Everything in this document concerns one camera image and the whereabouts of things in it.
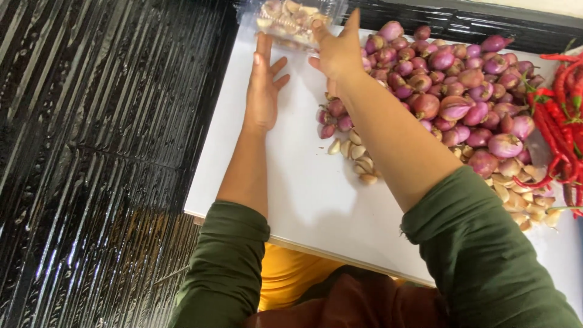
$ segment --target person's left hand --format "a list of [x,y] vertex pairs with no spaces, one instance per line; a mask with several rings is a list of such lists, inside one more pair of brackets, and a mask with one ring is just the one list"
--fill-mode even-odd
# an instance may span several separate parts
[[270,36],[259,32],[257,50],[253,53],[253,70],[247,88],[247,109],[245,110],[244,127],[259,128],[269,131],[278,118],[278,93],[290,80],[286,74],[273,81],[273,77],[287,64],[287,58],[282,57],[273,66],[271,60]]

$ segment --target plastic container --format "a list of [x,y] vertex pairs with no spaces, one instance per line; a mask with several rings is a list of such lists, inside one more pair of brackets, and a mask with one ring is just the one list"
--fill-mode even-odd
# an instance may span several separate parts
[[239,22],[271,35],[281,46],[312,53],[318,49],[312,22],[319,19],[327,27],[339,25],[347,9],[347,0],[247,0],[239,7]]

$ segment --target green long-sleeve shirt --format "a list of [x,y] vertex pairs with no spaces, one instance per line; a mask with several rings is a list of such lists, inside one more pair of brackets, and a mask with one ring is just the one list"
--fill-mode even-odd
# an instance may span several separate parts
[[[581,327],[536,261],[531,243],[470,167],[433,187],[403,216],[449,314],[469,327]],[[201,229],[170,327],[235,327],[259,304],[269,226],[256,211],[215,202]]]

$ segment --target white tabletop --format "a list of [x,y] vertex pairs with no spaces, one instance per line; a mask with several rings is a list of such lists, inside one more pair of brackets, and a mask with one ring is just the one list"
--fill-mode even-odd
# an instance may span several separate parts
[[[361,30],[363,37],[369,33]],[[252,39],[237,36],[184,208],[186,213],[205,217],[215,200],[243,122],[254,49]],[[304,54],[274,50],[272,61],[282,55],[289,59],[282,74],[291,74],[291,80],[280,93],[278,121],[267,139],[272,238],[434,284],[418,247],[401,235],[403,213],[387,186],[382,182],[363,186],[349,161],[340,154],[326,154],[333,139],[318,138],[315,120],[318,104],[326,102],[324,76],[307,64]],[[552,72],[549,62],[537,55],[517,52],[517,56],[542,67],[537,70],[539,74]],[[527,236],[535,245],[539,261],[581,317],[579,232],[572,219],[561,220],[558,229],[559,234],[540,227]]]

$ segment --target person's right hand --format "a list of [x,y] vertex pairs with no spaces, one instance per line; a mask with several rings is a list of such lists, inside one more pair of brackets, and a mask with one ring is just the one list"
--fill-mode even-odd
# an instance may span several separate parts
[[342,81],[364,73],[360,51],[360,10],[355,9],[344,25],[344,30],[335,37],[322,21],[312,24],[314,37],[320,46],[320,58],[310,57],[308,62],[328,78],[328,93],[333,97],[342,94]]

